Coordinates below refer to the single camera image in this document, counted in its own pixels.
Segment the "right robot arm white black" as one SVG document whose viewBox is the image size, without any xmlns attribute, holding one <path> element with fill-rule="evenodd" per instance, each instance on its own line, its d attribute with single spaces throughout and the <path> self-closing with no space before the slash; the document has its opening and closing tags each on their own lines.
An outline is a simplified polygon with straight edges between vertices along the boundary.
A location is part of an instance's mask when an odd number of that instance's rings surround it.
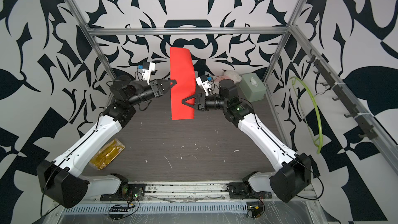
<svg viewBox="0 0 398 224">
<path fill-rule="evenodd" d="M 237 86 L 230 79 L 223 80 L 218 94 L 196 93 L 183 99 L 182 104 L 198 111 L 221 110 L 225 118 L 246 134 L 264 153 L 274 175 L 254 172 L 245 178 L 252 192 L 273 192 L 285 203 L 311 184 L 311 159 L 297 154 L 274 135 L 248 101 L 239 97 Z"/>
</svg>

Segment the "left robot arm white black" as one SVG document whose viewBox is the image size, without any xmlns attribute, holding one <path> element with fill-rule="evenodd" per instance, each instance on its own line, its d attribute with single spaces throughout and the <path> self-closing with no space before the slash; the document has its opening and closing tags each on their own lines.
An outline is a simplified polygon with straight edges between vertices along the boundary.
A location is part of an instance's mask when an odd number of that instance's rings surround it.
<svg viewBox="0 0 398 224">
<path fill-rule="evenodd" d="M 107 176 L 85 177 L 83 170 L 97 152 L 136 113 L 135 106 L 167 94 L 177 82 L 155 79 L 143 86 L 129 76 L 119 76 L 110 82 L 114 96 L 112 103 L 99 115 L 94 126 L 67 151 L 52 162 L 44 160 L 37 167 L 41 191 L 65 208 L 72 208 L 83 199 L 110 195 L 124 197 L 128 180 L 116 173 Z"/>
</svg>

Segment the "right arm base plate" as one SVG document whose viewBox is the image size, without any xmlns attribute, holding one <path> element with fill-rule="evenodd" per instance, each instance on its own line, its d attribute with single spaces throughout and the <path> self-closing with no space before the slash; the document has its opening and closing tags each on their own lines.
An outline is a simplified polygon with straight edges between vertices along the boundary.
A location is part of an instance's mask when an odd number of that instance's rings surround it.
<svg viewBox="0 0 398 224">
<path fill-rule="evenodd" d="M 255 192 L 248 183 L 229 183 L 227 192 L 231 199 L 259 199 L 266 200 L 272 198 L 271 192 Z"/>
</svg>

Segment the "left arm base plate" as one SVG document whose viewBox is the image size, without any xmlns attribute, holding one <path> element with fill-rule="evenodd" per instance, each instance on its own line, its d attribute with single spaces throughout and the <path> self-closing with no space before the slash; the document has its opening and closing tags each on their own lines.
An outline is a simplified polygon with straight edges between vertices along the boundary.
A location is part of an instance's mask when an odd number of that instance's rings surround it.
<svg viewBox="0 0 398 224">
<path fill-rule="evenodd" d="M 114 194 L 101 195 L 100 201 L 112 202 L 112 201 L 129 201 L 133 198 L 140 200 L 145 195 L 146 184 L 123 184 Z"/>
</svg>

